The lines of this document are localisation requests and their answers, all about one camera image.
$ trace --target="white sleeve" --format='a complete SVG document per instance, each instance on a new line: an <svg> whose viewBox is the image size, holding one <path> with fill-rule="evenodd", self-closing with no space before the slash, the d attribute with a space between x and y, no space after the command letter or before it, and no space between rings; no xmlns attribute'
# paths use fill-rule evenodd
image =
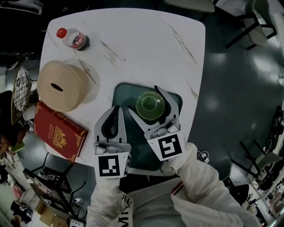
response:
<svg viewBox="0 0 284 227"><path fill-rule="evenodd" d="M230 218L238 215L244 226L260 226L255 216L242 208L219 180L218 171L196 159L197 147L187 143L185 154L169 160L180 176L190 202L220 211Z"/></svg>
<svg viewBox="0 0 284 227"><path fill-rule="evenodd" d="M96 178L96 187L88 207L87 227L106 227L121 212L120 178Z"/></svg>

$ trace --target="bottle label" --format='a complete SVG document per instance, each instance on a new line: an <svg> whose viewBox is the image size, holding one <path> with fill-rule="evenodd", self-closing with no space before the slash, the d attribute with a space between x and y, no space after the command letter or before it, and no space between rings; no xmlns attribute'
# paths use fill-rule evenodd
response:
<svg viewBox="0 0 284 227"><path fill-rule="evenodd" d="M73 40L73 45L70 46L73 49L78 49L84 43L84 34L79 32L79 35Z"/></svg>

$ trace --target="red book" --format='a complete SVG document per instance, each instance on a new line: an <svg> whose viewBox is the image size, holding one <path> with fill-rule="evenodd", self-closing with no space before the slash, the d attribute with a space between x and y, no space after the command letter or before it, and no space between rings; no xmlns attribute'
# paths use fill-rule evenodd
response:
<svg viewBox="0 0 284 227"><path fill-rule="evenodd" d="M88 131L40 100L35 110L34 133L74 163L82 150Z"/></svg>

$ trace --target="red bottle cap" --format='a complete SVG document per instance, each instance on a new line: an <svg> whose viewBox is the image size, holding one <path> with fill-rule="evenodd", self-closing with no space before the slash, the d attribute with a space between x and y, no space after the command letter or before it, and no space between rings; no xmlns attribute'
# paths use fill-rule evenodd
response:
<svg viewBox="0 0 284 227"><path fill-rule="evenodd" d="M58 38L63 39L63 38L66 36L66 34L67 34L67 30L62 27L62 28L60 28L60 29L57 31L56 36L57 36Z"/></svg>

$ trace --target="table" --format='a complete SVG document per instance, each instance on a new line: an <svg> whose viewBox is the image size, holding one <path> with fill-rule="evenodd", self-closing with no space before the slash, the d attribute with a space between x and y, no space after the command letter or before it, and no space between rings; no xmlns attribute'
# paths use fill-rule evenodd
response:
<svg viewBox="0 0 284 227"><path fill-rule="evenodd" d="M61 27L77 28L86 34L90 47L75 51L64 46L56 37ZM89 71L96 83L90 84L99 89L95 99L87 97L78 108L64 113L89 130L76 162L94 166L94 126L111 107L114 88L121 82L158 85L179 94L183 100L179 119L187 141L197 106L204 51L204 25L171 13L108 8L52 20L45 35L40 68L50 60L71 63ZM51 154L63 157L46 147Z"/></svg>

